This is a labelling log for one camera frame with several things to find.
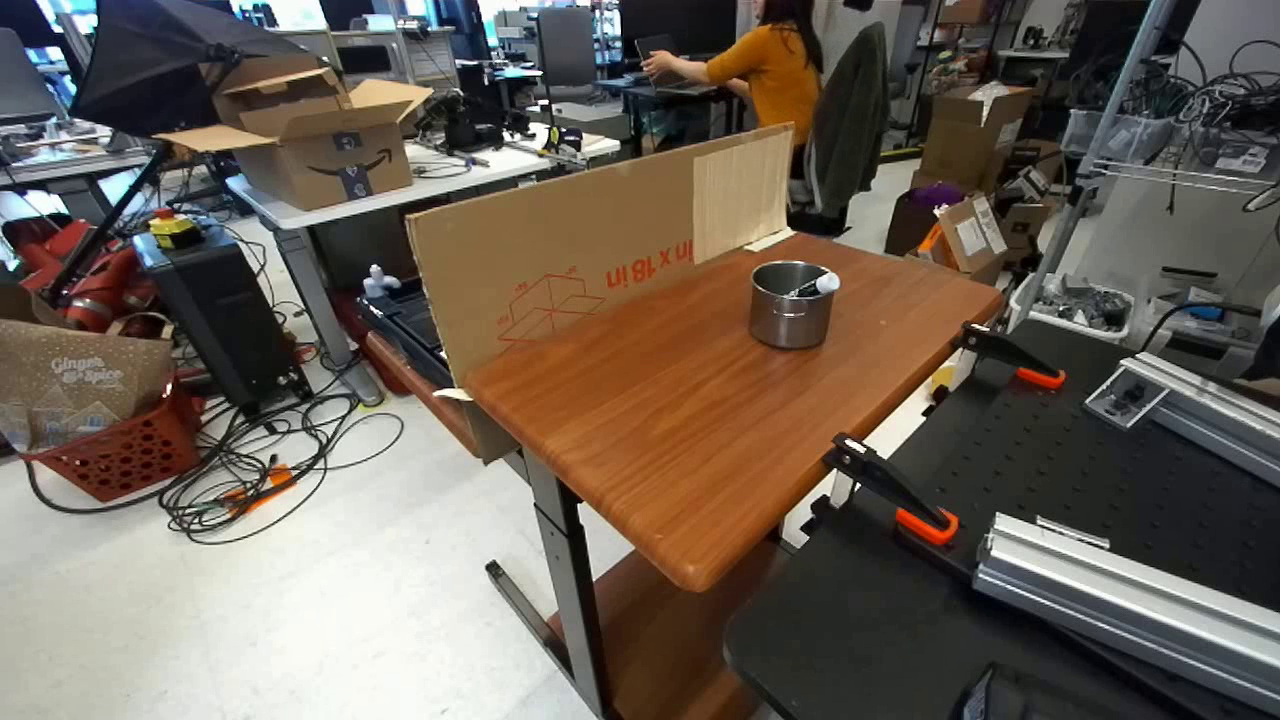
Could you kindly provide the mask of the open cardboard smile box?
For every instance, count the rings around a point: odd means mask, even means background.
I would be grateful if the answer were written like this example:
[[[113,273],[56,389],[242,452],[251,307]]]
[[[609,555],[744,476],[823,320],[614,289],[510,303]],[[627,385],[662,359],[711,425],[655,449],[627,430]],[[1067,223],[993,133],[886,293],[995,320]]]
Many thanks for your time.
[[[167,133],[167,144],[188,157],[229,151],[257,194],[329,210],[412,185],[403,136],[428,101],[428,87],[398,79],[278,74],[224,87],[219,120]]]

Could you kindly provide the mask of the black perforated breadboard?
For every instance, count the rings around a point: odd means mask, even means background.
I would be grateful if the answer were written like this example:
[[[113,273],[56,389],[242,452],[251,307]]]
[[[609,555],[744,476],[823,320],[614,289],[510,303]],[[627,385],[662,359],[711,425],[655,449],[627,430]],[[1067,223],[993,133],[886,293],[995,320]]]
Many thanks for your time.
[[[1047,325],[1017,342],[1067,385],[1037,393],[982,359],[891,452],[962,521],[957,549],[909,540],[869,493],[818,511],[731,619],[728,663],[786,720],[1271,720],[972,590],[975,540],[1007,511],[1280,604],[1280,493],[1151,420],[1116,430],[1089,412],[1082,396],[1121,364],[1111,346]]]

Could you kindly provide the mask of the far aluminium extrusion rail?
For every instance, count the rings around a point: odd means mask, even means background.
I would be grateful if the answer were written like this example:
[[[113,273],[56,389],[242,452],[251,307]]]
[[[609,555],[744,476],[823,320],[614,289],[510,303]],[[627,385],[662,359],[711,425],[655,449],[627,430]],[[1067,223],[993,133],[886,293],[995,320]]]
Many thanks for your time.
[[[1280,412],[1151,351],[1121,364],[1157,393],[1143,420],[1280,487]]]

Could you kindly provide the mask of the black softbox light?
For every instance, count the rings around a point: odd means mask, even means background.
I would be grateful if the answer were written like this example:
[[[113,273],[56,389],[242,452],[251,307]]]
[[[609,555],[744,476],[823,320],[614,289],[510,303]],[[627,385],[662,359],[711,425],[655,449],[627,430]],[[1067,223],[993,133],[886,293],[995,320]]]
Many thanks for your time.
[[[94,37],[72,112],[130,136],[214,120],[239,70],[310,70],[293,41],[198,0],[94,0]]]

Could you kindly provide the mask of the red plastic basket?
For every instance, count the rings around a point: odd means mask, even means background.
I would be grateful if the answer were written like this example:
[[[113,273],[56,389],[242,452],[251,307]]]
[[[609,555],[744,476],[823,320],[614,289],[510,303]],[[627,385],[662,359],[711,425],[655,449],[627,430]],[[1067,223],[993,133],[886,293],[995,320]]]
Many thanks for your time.
[[[100,506],[135,498],[198,465],[198,412],[205,401],[175,389],[140,418],[35,452],[35,465],[52,467]]]

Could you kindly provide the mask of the silver metal pot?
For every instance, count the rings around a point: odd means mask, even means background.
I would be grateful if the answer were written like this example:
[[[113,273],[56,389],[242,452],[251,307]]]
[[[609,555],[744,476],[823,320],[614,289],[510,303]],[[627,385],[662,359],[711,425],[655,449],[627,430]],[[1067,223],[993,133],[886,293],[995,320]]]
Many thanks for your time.
[[[829,336],[830,297],[792,297],[800,286],[835,273],[812,262],[767,262],[751,273],[747,332],[780,351],[818,348]]]

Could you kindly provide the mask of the near black orange clamp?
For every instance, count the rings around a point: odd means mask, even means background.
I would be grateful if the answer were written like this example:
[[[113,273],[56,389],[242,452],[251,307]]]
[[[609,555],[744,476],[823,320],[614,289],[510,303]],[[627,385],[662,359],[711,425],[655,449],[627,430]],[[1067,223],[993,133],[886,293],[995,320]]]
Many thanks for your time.
[[[835,436],[823,465],[851,476],[891,506],[891,526],[927,549],[952,549],[960,535],[960,518],[930,506],[897,465],[854,436]]]

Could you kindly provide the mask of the black orange clamp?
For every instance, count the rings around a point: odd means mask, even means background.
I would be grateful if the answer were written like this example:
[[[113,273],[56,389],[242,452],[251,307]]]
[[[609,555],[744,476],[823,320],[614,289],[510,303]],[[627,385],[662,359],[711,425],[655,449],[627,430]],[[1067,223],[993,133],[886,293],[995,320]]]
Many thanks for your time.
[[[1064,369],[1053,369],[1047,359],[1019,348],[1010,336],[988,332],[980,325],[966,325],[960,332],[960,346],[975,355],[1005,359],[1024,389],[1058,393],[1067,385]]]
[[[897,465],[854,436],[835,436],[823,465],[851,476],[891,506],[891,526],[927,549],[952,549],[960,535],[960,518],[930,506]]]

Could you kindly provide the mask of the black marker with white cap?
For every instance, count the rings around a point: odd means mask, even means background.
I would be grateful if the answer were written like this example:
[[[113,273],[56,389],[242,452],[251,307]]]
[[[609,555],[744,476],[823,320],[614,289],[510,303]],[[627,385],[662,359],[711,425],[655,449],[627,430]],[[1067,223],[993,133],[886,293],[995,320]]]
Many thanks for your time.
[[[823,273],[823,276],[800,286],[792,297],[830,297],[830,293],[838,293],[838,276]]]

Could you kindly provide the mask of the near aluminium extrusion rail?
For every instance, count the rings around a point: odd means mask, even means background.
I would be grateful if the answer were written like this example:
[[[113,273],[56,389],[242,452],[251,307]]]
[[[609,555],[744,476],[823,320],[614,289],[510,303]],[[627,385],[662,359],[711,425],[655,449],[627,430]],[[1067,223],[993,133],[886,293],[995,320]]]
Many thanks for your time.
[[[995,511],[972,590],[1146,662],[1173,678],[1280,712],[1280,611]]]

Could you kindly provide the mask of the aluminium extrusion rail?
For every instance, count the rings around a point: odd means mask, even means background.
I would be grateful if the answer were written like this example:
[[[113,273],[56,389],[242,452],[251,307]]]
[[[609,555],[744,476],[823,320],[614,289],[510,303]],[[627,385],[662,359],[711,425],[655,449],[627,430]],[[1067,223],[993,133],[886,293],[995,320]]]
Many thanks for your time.
[[[995,511],[972,590],[1146,662],[1173,678],[1280,712],[1280,611]]]
[[[1143,420],[1280,487],[1280,412],[1151,351],[1121,364],[1157,393]]]

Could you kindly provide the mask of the person in yellow top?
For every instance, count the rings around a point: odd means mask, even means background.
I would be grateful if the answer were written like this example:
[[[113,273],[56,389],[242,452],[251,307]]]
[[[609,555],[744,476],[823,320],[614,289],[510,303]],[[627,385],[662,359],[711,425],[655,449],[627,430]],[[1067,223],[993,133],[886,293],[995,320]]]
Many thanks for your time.
[[[655,47],[641,60],[649,75],[731,87],[765,127],[786,126],[802,144],[818,106],[823,47],[812,30],[812,0],[758,0],[754,30],[711,60]]]

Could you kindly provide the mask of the light wooden panel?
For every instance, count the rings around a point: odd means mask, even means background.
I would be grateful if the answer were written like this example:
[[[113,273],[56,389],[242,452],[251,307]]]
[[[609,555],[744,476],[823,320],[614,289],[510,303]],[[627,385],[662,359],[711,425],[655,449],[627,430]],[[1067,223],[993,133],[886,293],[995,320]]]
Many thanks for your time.
[[[792,133],[754,127],[691,161],[691,262],[717,262],[784,230]]]

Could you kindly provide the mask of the white side table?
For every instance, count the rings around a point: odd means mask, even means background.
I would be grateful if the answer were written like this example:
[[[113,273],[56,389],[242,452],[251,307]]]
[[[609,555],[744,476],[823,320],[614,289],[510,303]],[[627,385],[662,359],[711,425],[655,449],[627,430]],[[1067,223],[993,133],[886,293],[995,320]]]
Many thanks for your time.
[[[315,161],[293,166],[257,151],[224,187],[270,236],[310,320],[321,364],[352,389],[359,405],[379,405],[384,393],[355,355],[332,293],[355,289],[371,265],[412,265],[403,239],[403,218],[412,210],[517,187],[553,174],[557,166],[531,141],[480,151],[403,141],[379,157],[321,150]]]

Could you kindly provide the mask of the brown paper bag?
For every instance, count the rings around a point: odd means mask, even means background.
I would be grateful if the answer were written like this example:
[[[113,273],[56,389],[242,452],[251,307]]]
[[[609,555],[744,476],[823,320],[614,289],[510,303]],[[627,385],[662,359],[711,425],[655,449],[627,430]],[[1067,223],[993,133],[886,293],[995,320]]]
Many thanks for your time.
[[[172,385],[172,332],[158,313],[104,332],[0,320],[0,436],[42,452],[153,410]]]

